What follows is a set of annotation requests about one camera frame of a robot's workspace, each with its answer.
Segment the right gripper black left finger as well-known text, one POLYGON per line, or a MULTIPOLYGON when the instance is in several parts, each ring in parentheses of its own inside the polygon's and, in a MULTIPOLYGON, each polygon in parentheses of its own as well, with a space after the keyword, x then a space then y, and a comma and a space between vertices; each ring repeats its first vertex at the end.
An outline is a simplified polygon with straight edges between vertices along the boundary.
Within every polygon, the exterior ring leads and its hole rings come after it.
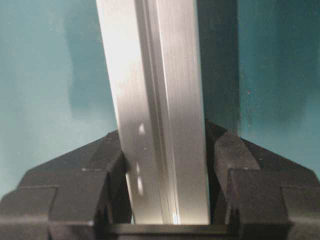
POLYGON ((117 131, 28 170, 0 202, 3 240, 98 240, 129 223, 126 164, 117 131))

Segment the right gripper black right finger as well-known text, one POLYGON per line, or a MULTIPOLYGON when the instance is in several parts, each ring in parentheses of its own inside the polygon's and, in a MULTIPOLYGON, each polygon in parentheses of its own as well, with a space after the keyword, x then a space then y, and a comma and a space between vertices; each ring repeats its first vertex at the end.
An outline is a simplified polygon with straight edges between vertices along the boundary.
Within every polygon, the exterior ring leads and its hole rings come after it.
POLYGON ((305 166, 205 123, 211 221, 240 240, 317 240, 320 181, 305 166))

